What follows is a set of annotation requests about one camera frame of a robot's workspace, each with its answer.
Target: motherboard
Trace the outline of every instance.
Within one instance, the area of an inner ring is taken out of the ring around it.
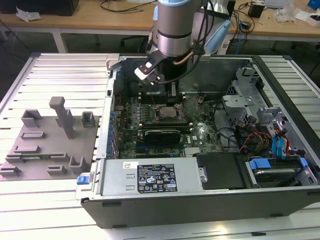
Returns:
[[[130,98],[118,110],[119,158],[192,157],[220,152],[212,112],[216,101],[192,95],[173,105]]]

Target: computer case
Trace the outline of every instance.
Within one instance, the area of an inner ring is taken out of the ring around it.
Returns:
[[[16,7],[26,12],[72,16],[79,0],[0,0],[2,14],[14,14]]]

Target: blue drive latch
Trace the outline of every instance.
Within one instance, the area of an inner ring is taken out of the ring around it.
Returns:
[[[249,161],[249,165],[252,170],[271,168],[271,165],[267,158],[254,158]]]

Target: workbench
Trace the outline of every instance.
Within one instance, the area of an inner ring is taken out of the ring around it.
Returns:
[[[65,107],[73,116],[90,111],[101,117],[109,77],[106,60],[118,57],[118,54],[81,53],[30,57],[0,103],[0,165],[20,132],[23,125],[20,118],[25,109],[38,109],[42,116],[56,116],[48,105],[52,96],[63,96]],[[272,74],[294,104],[301,107],[301,113],[314,131],[319,133],[318,88],[293,61],[286,61],[281,56],[264,56],[263,60],[273,69]],[[299,89],[306,94],[297,96]],[[96,154],[95,150],[93,165],[96,164]],[[76,179],[0,181],[0,239],[169,240],[220,237],[242,240],[255,236],[258,240],[301,240],[320,236],[320,203],[286,217],[100,229],[76,200],[76,187]]]
[[[147,36],[153,26],[155,4],[143,7],[142,12],[119,14],[100,7],[101,0],[80,0],[72,16],[41,14],[42,19],[25,22],[15,14],[0,14],[0,19],[15,32],[51,33],[59,53],[68,49],[62,34],[141,35]],[[105,7],[127,9],[141,3],[111,1]],[[0,32],[8,29],[0,24]]]
[[[147,36],[153,26],[153,14],[155,4],[148,4],[143,7],[142,12],[132,14],[118,14],[100,8],[101,0],[80,0],[79,6],[73,16],[41,15],[38,21],[25,22],[16,17],[15,14],[0,14],[4,21],[15,32],[41,32],[51,33],[59,53],[67,53],[68,49],[62,34],[106,34],[106,35],[145,35]],[[247,0],[237,0],[235,9]],[[111,1],[106,6],[110,9],[120,10],[137,6],[140,3]],[[310,10],[308,0],[295,0],[295,4],[301,10]],[[277,23],[273,19],[275,9],[266,9],[260,18],[254,18],[255,28],[247,38],[252,40],[273,40],[273,41],[297,41],[297,42],[318,42],[320,41],[320,28],[313,27],[308,23],[296,20],[296,22]],[[247,18],[240,14],[241,20]],[[0,25],[1,32],[7,29]],[[221,45],[218,54],[226,54],[229,41],[236,31],[235,25],[231,25],[226,38]]]

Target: small white label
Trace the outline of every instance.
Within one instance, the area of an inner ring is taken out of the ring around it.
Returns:
[[[174,183],[174,184],[167,184],[166,185],[168,188],[175,188],[176,187],[176,184]]]
[[[138,161],[124,161],[123,169],[136,169],[139,165]]]

